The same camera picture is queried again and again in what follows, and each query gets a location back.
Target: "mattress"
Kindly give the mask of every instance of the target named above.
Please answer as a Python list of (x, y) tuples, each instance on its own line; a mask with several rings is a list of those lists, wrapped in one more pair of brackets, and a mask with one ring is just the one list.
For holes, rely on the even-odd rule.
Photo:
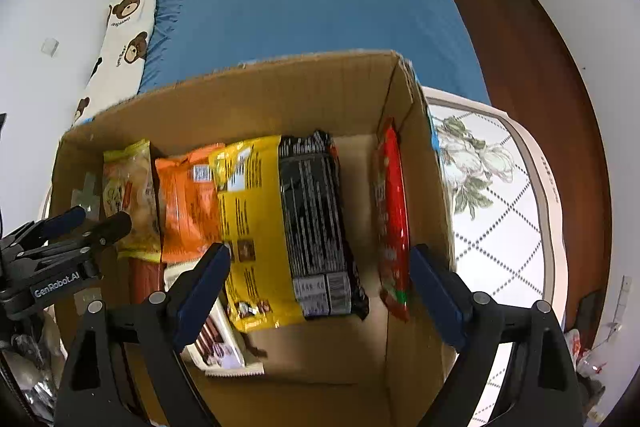
[(392, 49), (422, 85), (489, 103), (453, 0), (157, 0), (139, 92), (244, 62)]

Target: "cable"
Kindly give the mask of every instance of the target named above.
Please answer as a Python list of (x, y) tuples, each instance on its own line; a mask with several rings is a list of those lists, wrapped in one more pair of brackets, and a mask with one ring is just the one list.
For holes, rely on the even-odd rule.
[[(0, 113), (0, 132), (2, 132), (2, 127), (4, 127), (5, 121), (6, 113)], [(0, 239), (2, 239), (2, 210), (0, 210)]]

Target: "snack bag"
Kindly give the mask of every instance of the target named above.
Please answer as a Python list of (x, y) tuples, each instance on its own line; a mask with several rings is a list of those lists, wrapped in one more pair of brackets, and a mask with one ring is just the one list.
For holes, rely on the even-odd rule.
[(228, 315), (240, 331), (355, 313), (369, 299), (344, 235), (331, 137), (268, 136), (209, 156), (223, 242)]
[(156, 160), (165, 214), (164, 263), (199, 259), (212, 243), (220, 241), (220, 212), (209, 154), (221, 147), (210, 145), (184, 156)]
[(404, 202), (398, 135), (392, 121), (386, 124), (382, 141), (374, 152), (373, 174), (380, 244), (380, 297), (393, 315), (407, 321), (409, 223)]
[(153, 292), (164, 287), (162, 263), (152, 263), (134, 257), (129, 258), (129, 301), (140, 304)]
[(104, 153), (102, 204), (107, 217), (121, 210), (131, 217), (131, 232), (116, 243), (118, 257), (159, 263), (160, 232), (148, 140)]
[[(169, 288), (182, 272), (193, 269), (198, 260), (170, 264), (164, 270), (164, 288)], [(246, 352), (244, 340), (234, 333), (225, 309), (216, 299), (194, 344), (186, 346), (191, 360), (209, 377), (242, 377), (262, 375), (262, 362)]]

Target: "wooden floor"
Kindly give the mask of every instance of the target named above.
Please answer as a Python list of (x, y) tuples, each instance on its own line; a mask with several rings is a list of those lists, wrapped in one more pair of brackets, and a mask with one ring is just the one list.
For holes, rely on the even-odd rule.
[[(580, 299), (606, 288), (611, 252), (609, 177), (589, 97), (537, 0), (455, 2), (492, 105), (527, 128), (556, 178), (569, 269), (566, 323), (572, 325)], [(583, 345), (593, 343), (594, 332), (584, 332)]]

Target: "bear print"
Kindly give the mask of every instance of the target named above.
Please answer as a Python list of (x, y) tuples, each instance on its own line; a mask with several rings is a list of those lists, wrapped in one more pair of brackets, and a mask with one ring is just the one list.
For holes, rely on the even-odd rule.
[(124, 53), (124, 61), (127, 64), (132, 64), (139, 58), (146, 57), (146, 32), (140, 32), (129, 43), (127, 50)]
[(140, 6), (140, 0), (122, 0), (113, 7), (112, 13), (118, 19), (124, 19), (135, 12), (138, 6)]
[(78, 118), (82, 116), (82, 113), (84, 113), (84, 110), (88, 105), (89, 97), (83, 98), (82, 100), (80, 100), (80, 102), (78, 102), (78, 108), (76, 109), (76, 115), (74, 116), (74, 123), (76, 123), (76, 121), (78, 121)]
[(98, 71), (98, 66), (100, 66), (100, 64), (102, 64), (102, 57), (98, 57), (98, 61), (95, 63), (91, 76), (94, 76), (95, 72)]

